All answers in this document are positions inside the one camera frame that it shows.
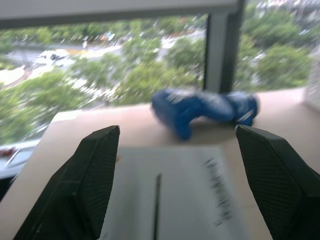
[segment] game controller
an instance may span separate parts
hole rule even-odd
[[[152,109],[157,118],[187,140],[191,137],[189,123],[201,116],[218,122],[251,126],[258,114],[258,101],[253,94],[167,88],[152,96]]]

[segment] road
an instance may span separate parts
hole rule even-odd
[[[197,40],[197,39],[201,39],[205,37],[205,33],[204,32],[198,32],[196,34],[192,34],[189,36],[186,36],[187,38],[190,38],[192,40]],[[170,42],[171,44],[167,44],[167,45],[173,45],[174,42],[177,39],[171,39],[171,40],[166,40],[166,42]],[[52,45],[51,47],[56,47],[57,49],[62,49],[62,48],[72,48],[72,49],[82,49],[81,46],[70,46],[70,45]],[[94,49],[94,50],[101,50],[103,48],[100,47],[89,47],[90,49]],[[168,52],[169,48],[160,48],[159,52],[158,52],[158,60],[161,60]],[[10,53],[8,53],[6,56],[11,59],[12,61],[16,62],[17,64],[22,64],[22,65],[32,65],[35,60],[39,57],[39,55],[42,53],[43,51],[41,50],[30,50],[30,49],[16,49]],[[116,54],[116,55],[121,55],[122,54],[122,49],[116,49],[116,50],[112,50],[109,53],[112,54]],[[101,59],[101,57],[93,57],[91,58],[93,61],[98,61]]]

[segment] glass pane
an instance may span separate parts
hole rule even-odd
[[[206,21],[199,14],[0,30],[0,145],[41,138],[59,112],[202,88]]]
[[[244,13],[234,90],[303,87],[320,37],[315,1],[249,1]]]
[[[10,168],[12,166],[16,166],[16,165],[19,165],[19,164],[26,162],[30,158],[33,151],[34,151],[34,149],[20,150],[14,156],[14,158],[10,161],[10,164],[8,164],[7,167]]]

